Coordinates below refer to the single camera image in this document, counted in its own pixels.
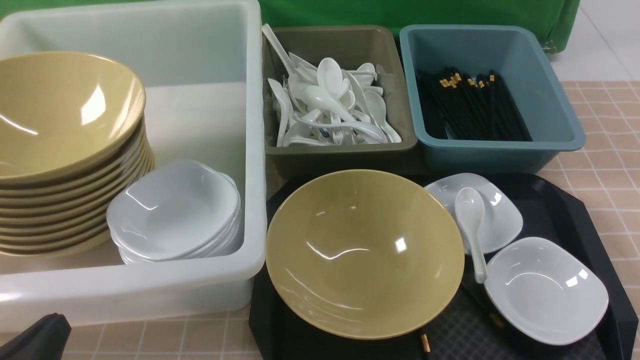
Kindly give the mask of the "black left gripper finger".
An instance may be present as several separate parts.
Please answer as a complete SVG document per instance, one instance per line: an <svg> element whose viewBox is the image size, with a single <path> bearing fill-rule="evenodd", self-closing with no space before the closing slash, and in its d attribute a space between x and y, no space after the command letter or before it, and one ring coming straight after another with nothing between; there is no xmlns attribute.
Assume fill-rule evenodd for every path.
<svg viewBox="0 0 640 360"><path fill-rule="evenodd" d="M2 360L61 360L72 327L66 316L51 313L0 347Z"/></svg>

